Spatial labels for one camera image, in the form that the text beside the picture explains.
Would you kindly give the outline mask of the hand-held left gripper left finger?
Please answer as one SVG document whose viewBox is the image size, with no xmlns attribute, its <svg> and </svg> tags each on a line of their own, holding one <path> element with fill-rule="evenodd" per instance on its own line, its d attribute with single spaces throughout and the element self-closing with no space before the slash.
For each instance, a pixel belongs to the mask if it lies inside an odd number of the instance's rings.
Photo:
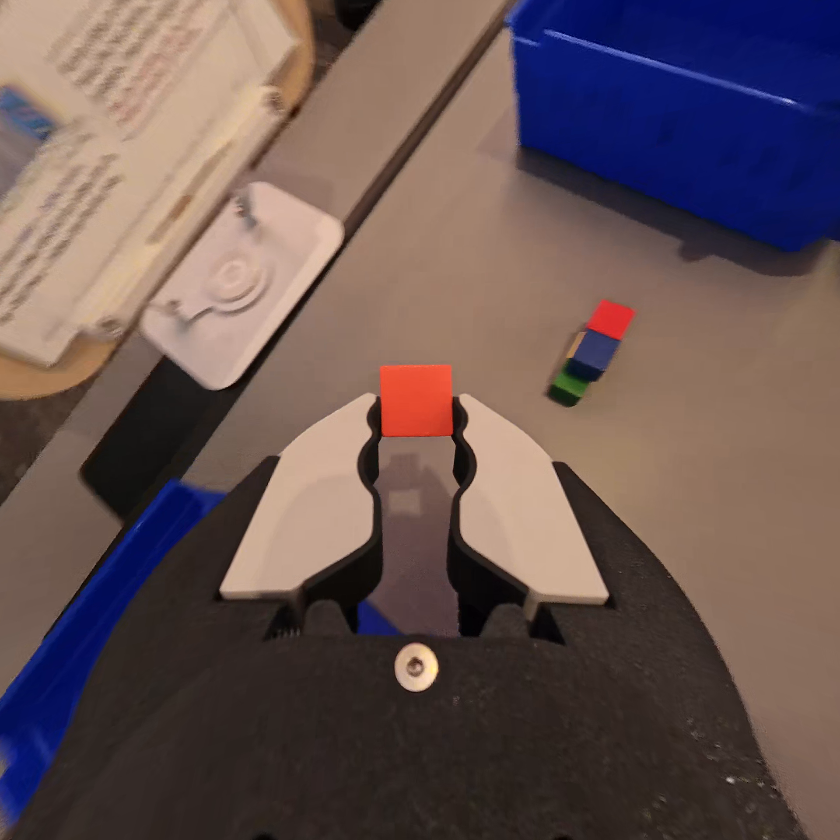
<svg viewBox="0 0 840 840">
<path fill-rule="evenodd" d="M 310 426 L 278 456 L 219 593 L 304 610 L 349 609 L 383 571 L 382 501 L 375 488 L 381 402 L 365 393 Z"/>
</svg>

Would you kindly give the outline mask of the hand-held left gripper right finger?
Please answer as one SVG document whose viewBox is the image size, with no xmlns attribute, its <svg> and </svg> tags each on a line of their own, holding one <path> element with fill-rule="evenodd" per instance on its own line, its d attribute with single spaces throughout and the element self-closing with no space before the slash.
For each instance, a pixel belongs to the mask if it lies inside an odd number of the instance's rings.
<svg viewBox="0 0 840 840">
<path fill-rule="evenodd" d="M 468 394 L 454 401 L 454 476 L 448 577 L 458 596 L 490 613 L 520 605 L 603 606 L 609 591 L 549 454 Z"/>
</svg>

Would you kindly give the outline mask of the green cube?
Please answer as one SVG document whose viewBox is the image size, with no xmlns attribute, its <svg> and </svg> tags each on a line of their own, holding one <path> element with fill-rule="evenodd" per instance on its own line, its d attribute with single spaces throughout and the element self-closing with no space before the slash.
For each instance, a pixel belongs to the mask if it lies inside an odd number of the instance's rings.
<svg viewBox="0 0 840 840">
<path fill-rule="evenodd" d="M 547 396 L 562 406 L 576 406 L 585 395 L 590 383 L 566 370 L 557 373 L 549 385 Z"/>
</svg>

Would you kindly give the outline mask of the orange cube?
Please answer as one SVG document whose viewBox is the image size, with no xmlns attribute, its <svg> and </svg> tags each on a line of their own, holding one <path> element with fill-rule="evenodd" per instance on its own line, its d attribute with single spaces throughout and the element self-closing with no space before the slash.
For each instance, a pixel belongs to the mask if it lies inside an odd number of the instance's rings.
<svg viewBox="0 0 840 840">
<path fill-rule="evenodd" d="M 389 364 L 380 368 L 385 438 L 449 437 L 454 432 L 452 367 Z"/>
</svg>

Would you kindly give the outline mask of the blue cube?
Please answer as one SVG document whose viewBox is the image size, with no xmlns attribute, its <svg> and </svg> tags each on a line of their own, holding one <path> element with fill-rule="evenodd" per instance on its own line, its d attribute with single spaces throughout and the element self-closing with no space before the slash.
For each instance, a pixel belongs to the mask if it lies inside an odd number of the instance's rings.
<svg viewBox="0 0 840 840">
<path fill-rule="evenodd" d="M 577 360 L 567 361 L 563 369 L 589 383 L 597 382 L 613 362 L 621 342 L 598 332 L 588 331 Z"/>
</svg>

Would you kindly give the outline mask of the red cube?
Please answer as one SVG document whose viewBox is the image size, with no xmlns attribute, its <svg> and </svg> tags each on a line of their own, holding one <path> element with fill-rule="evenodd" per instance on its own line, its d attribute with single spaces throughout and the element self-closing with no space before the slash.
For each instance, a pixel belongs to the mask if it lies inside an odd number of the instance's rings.
<svg viewBox="0 0 840 840">
<path fill-rule="evenodd" d="M 594 331 L 610 338 L 623 341 L 635 318 L 636 311 L 623 304 L 601 299 L 585 324 L 588 331 Z"/>
</svg>

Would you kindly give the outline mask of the blue plastic bin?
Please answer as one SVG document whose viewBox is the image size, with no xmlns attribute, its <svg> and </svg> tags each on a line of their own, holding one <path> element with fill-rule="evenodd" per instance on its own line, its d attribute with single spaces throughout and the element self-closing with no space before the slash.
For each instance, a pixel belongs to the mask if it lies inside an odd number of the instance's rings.
<svg viewBox="0 0 840 840">
<path fill-rule="evenodd" d="M 518 136 L 785 251 L 838 239 L 838 1 L 527 1 Z"/>
<path fill-rule="evenodd" d="M 118 537 L 1 700 L 2 835 L 18 821 L 64 738 L 127 605 L 169 550 L 224 499 L 168 481 Z"/>
</svg>

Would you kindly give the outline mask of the black rectangular table panel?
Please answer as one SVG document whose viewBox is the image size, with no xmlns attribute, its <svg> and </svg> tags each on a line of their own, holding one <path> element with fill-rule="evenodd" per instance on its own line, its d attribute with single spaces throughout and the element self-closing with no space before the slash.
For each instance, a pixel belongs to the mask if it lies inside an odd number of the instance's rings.
<svg viewBox="0 0 840 840">
<path fill-rule="evenodd" d="M 160 360 L 82 463 L 79 476 L 118 520 L 131 519 L 211 417 L 222 417 L 232 391 L 209 391 L 176 364 Z"/>
</svg>

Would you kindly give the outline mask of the wooden instruction board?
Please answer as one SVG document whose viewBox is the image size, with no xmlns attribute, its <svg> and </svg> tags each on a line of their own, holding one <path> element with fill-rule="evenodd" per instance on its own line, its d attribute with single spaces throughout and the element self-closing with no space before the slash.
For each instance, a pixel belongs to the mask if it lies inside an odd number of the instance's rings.
<svg viewBox="0 0 840 840">
<path fill-rule="evenodd" d="M 6 1 L 2 401 L 96 374 L 286 122 L 302 1 Z"/>
</svg>

